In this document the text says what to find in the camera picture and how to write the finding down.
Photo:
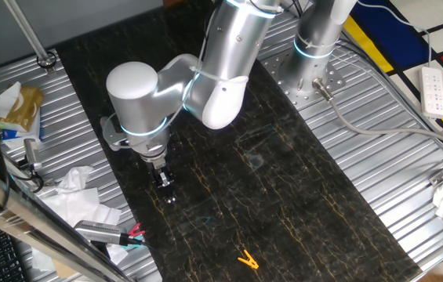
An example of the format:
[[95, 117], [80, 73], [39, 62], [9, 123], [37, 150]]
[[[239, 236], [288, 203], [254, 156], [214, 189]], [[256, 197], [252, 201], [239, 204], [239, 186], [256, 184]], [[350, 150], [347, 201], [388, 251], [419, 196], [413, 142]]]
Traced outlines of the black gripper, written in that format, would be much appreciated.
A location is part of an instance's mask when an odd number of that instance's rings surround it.
[[162, 196], [167, 204], [176, 202], [174, 179], [165, 158], [146, 160], [147, 167], [157, 188], [162, 188]]

